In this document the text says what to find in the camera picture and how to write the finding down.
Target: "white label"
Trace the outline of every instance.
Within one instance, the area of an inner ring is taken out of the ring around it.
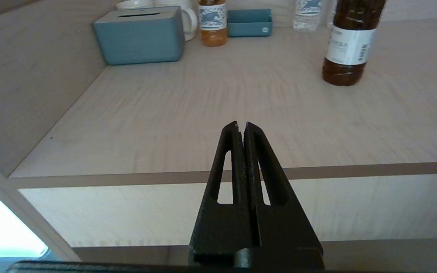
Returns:
[[[345,30],[333,26],[326,58],[337,64],[363,64],[367,61],[373,34],[371,30]]]
[[[200,10],[200,28],[203,30],[220,30],[227,25],[225,3],[214,6],[198,6]]]
[[[321,12],[321,0],[296,0],[296,11],[299,16],[315,16]]]

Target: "blue tissue box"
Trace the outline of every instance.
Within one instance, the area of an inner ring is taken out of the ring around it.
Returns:
[[[270,36],[271,9],[229,10],[227,30],[229,37]]]
[[[177,6],[111,11],[92,26],[111,65],[170,62],[183,55],[182,12]]]

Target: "plastic bottle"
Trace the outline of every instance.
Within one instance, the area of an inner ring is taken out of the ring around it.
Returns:
[[[385,0],[338,0],[323,80],[354,85],[364,72]]]
[[[201,43],[218,47],[227,43],[227,8],[225,0],[199,0]]]
[[[321,19],[321,0],[296,0],[293,29],[295,31],[314,31]]]

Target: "lower shelf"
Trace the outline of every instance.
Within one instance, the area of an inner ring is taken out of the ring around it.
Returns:
[[[321,241],[437,238],[437,174],[291,180]],[[205,184],[20,192],[71,247],[187,245]],[[222,183],[219,202],[232,202]]]

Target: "blue tray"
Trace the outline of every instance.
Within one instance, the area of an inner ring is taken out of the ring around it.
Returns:
[[[229,37],[270,36],[271,9],[229,10],[227,30]]]

